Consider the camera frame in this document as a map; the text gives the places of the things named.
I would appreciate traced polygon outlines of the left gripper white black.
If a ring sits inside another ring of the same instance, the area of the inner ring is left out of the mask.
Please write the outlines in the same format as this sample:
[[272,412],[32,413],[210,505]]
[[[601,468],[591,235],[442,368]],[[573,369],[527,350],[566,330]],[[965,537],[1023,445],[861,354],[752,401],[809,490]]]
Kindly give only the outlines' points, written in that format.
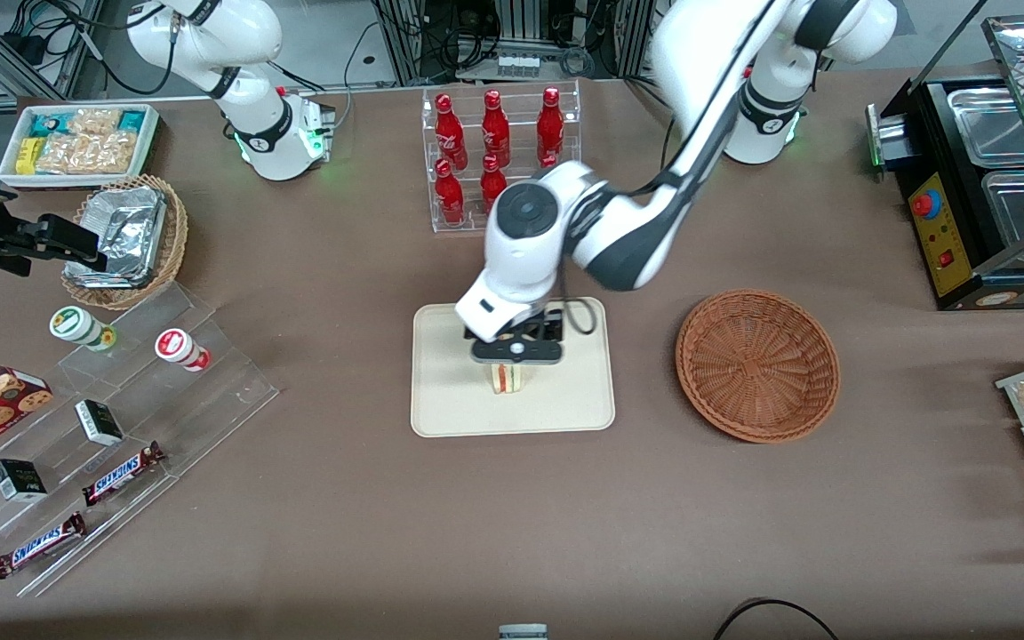
[[523,331],[541,340],[564,340],[564,313],[548,309],[556,284],[501,289],[474,283],[454,304],[454,312],[476,340],[495,343],[505,333]]

